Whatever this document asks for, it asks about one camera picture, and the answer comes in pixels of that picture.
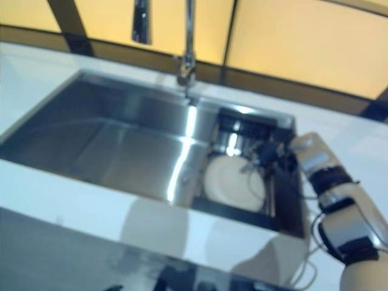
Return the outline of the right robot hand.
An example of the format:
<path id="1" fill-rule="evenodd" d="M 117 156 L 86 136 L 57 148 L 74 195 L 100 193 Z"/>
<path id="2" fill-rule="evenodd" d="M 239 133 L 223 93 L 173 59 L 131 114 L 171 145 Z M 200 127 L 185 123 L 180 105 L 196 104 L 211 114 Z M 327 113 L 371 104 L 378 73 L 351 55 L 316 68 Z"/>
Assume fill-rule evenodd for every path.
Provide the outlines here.
<path id="1" fill-rule="evenodd" d="M 242 174 L 258 173 L 264 181 L 274 176 L 285 176 L 292 180 L 296 161 L 283 142 L 254 142 L 245 151 L 247 162 L 239 169 Z"/>

